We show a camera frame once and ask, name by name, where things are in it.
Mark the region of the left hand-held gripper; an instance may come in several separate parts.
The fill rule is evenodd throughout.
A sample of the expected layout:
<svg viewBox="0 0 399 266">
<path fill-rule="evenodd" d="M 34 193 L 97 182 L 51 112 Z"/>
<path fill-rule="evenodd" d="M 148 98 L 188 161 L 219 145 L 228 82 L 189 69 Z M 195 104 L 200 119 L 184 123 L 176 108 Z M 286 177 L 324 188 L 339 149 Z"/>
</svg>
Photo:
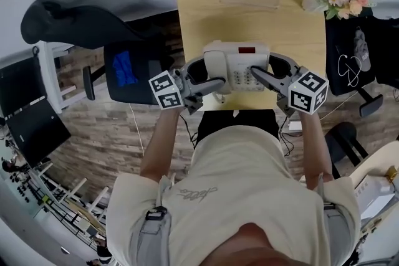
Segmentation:
<svg viewBox="0 0 399 266">
<path fill-rule="evenodd" d="M 154 76 L 148 83 L 162 110 L 185 108 L 192 115 L 203 106 L 203 94 L 210 94 L 224 87 L 224 78 L 211 78 L 204 82 L 197 78 L 205 76 L 204 58 L 197 57 L 180 69 L 164 71 Z"/>
</svg>

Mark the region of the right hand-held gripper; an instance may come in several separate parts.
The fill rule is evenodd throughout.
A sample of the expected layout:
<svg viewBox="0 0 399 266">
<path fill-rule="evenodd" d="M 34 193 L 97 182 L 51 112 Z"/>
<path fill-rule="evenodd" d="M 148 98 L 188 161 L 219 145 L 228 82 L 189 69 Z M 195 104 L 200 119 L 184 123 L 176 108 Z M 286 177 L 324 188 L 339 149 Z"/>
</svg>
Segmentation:
<svg viewBox="0 0 399 266">
<path fill-rule="evenodd" d="M 288 116 L 297 110 L 313 115 L 326 101 L 329 81 L 318 74 L 300 67 L 290 57 L 270 53 L 269 65 L 273 74 L 257 67 L 251 67 L 253 77 L 267 89 L 281 91 L 281 80 L 275 75 L 294 75 L 291 77 L 286 94 L 277 94 L 277 106 Z"/>
</svg>

